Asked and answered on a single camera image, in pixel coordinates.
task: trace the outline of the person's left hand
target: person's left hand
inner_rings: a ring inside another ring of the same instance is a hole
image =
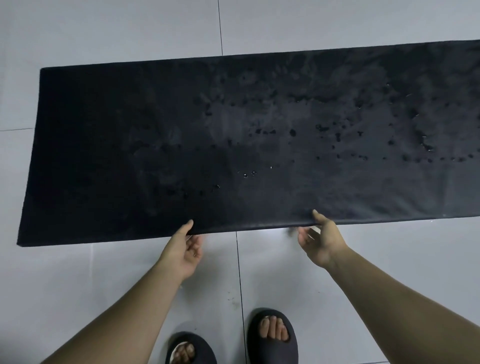
[[[202,259],[202,235],[187,233],[193,226],[193,220],[182,225],[170,238],[158,260],[158,265],[177,275],[182,281],[190,277]]]

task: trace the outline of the person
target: person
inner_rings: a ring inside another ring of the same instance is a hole
[[[396,281],[350,249],[336,224],[313,211],[320,233],[298,228],[308,258],[327,270],[392,364],[478,363],[480,327]],[[113,306],[48,357],[44,364],[145,364],[181,283],[202,259],[202,236],[169,240],[158,262]],[[293,327],[280,312],[260,312],[247,333],[252,364],[298,363]],[[172,343],[167,363],[216,363],[200,337]]]

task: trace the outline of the wet black surface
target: wet black surface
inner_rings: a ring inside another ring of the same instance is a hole
[[[480,215],[480,42],[49,68],[18,243]]]

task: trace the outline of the floor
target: floor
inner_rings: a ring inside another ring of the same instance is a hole
[[[38,363],[115,302],[166,239],[15,245],[45,66],[478,39],[480,2],[407,0],[0,0],[0,362]],[[480,218],[342,226],[401,282],[480,324]],[[219,363],[245,363],[258,307],[283,311],[300,362],[386,362],[341,290],[288,230],[212,234],[150,363],[180,330]]]

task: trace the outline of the black slide sandal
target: black slide sandal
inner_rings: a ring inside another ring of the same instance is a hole
[[[208,343],[202,339],[200,336],[193,334],[191,332],[185,332],[180,334],[168,347],[167,358],[165,359],[166,364],[170,364],[172,354],[174,350],[182,344],[187,342],[192,344],[195,348],[195,356],[190,361],[190,363],[195,364],[216,364],[215,354],[213,353],[212,348]]]
[[[283,320],[288,331],[286,342],[260,337],[258,325],[266,316],[276,316]],[[298,364],[299,362],[297,338],[293,327],[287,317],[276,310],[263,310],[254,316],[248,327],[247,349],[251,364]]]

